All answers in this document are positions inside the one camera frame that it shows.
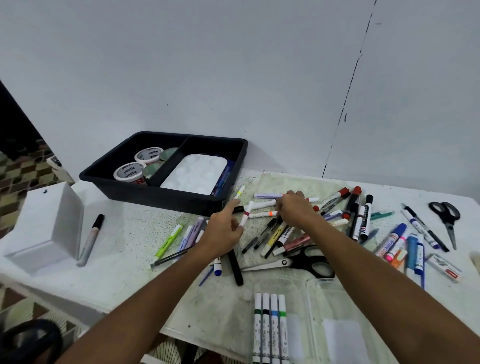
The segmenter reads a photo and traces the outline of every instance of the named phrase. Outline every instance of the white cube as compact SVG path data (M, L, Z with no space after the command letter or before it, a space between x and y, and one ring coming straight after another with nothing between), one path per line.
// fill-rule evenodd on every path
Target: white cube
M29 274L77 259L83 216L83 202L67 182L30 191L3 254Z

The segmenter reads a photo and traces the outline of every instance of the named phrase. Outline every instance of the red marker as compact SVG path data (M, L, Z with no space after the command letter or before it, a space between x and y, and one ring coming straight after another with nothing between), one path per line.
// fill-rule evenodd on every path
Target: red marker
M350 220L350 217L352 216L352 212L356 212L353 210L353 205L357 203L357 200L360 195L361 195L361 188L357 186L353 189L352 196L350 196L350 199L348 200L347 207L344 210L342 218L346 218L347 220Z
M337 202L343 197L345 196L346 194L349 194L350 191L348 190L347 187L344 187L342 188L340 191L338 191L337 193L331 195L330 197L326 198L325 200L323 200L321 203L319 203L318 205L315 205L313 207L313 209L315 210L315 212L326 212L328 211L329 209L331 209L333 206L335 206L337 204Z

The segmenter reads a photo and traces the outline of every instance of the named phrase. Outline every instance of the white paint palette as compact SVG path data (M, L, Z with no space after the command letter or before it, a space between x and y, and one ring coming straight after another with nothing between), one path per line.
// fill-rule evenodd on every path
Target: white paint palette
M210 195L226 166L225 158L190 154L178 164L160 187Z

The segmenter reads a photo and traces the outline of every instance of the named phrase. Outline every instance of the white paper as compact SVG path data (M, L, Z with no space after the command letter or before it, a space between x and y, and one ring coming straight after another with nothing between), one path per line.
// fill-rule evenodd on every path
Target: white paper
M301 327L298 315L287 313L287 335L288 335L288 355L291 359L302 360L303 346L301 343Z
M331 364L370 364L357 321L324 320Z

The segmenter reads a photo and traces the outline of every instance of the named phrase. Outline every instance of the white wall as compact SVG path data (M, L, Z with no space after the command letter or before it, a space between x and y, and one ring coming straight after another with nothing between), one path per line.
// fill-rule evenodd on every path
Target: white wall
M377 2L325 177L480 201L479 13L477 0Z
M373 0L9 0L0 78L77 177L136 131L321 176Z

